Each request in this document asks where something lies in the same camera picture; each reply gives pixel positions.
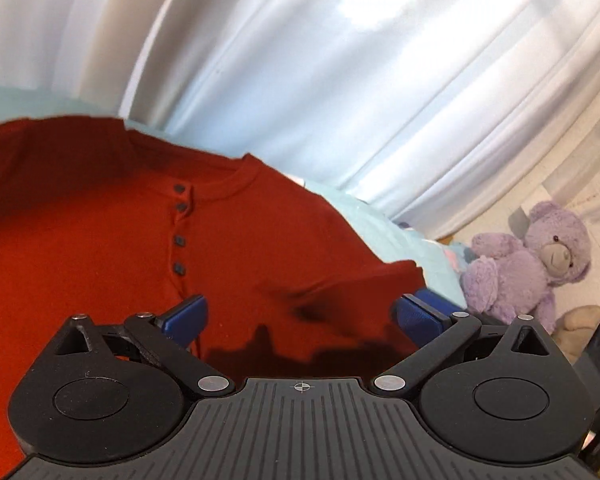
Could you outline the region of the beige plush toy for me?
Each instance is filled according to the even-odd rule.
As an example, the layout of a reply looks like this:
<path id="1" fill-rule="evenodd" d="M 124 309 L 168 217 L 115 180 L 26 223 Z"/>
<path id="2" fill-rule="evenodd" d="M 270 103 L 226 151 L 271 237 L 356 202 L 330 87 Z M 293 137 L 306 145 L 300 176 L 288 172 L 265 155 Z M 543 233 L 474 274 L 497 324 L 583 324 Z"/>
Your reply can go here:
<path id="1" fill-rule="evenodd" d="M 553 340 L 570 364 L 580 358 L 600 324 L 600 306 L 590 304 L 566 312 L 556 323 Z"/>

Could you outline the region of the white sheer curtain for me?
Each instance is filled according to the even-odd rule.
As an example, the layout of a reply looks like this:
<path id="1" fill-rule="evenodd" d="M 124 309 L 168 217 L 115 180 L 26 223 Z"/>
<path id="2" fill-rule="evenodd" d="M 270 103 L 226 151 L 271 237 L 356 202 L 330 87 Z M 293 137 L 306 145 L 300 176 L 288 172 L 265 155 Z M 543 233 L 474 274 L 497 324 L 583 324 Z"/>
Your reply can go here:
<path id="1" fill-rule="evenodd" d="M 600 88 L 600 0 L 0 0 L 0 86 L 256 155 L 439 237 Z"/>

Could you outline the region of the purple teddy bear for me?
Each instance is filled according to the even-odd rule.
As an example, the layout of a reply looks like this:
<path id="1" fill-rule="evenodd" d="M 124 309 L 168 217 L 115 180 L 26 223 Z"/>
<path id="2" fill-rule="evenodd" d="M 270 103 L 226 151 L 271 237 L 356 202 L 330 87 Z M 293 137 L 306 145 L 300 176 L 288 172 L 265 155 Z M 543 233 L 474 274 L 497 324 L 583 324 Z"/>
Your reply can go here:
<path id="1" fill-rule="evenodd" d="M 547 333 L 556 326 L 554 289 L 584 280 L 592 266 L 585 224 L 550 200 L 531 208 L 523 237 L 479 233 L 470 250 L 475 258 L 460 277 L 468 310 L 504 324 L 530 314 Z"/>

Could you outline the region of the red button-up knit shirt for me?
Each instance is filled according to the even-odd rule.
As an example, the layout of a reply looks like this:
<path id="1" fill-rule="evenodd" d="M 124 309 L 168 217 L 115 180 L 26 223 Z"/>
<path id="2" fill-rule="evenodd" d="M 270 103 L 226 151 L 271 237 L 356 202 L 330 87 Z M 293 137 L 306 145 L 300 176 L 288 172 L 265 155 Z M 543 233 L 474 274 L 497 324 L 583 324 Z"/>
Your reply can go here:
<path id="1" fill-rule="evenodd" d="M 253 156 L 181 148 L 119 119 L 0 125 L 0 477 L 7 404 L 71 315 L 114 324 L 201 295 L 197 354 L 248 377 L 370 379 L 413 351 L 393 301 L 422 286 L 323 197 Z"/>

